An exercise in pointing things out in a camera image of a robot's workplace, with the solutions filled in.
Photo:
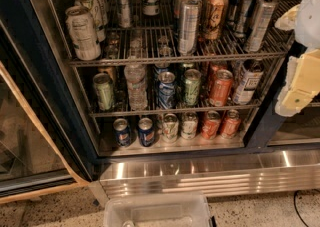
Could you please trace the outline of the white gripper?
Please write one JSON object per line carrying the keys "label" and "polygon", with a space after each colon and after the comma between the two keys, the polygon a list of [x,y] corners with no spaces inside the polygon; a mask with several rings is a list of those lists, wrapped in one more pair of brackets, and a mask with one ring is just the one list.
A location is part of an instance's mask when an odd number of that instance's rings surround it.
{"label": "white gripper", "polygon": [[320,0],[302,0],[278,18],[274,27],[283,31],[294,29],[295,40],[314,49],[299,58],[289,57],[285,85],[277,97],[275,112],[292,117],[320,93]]}

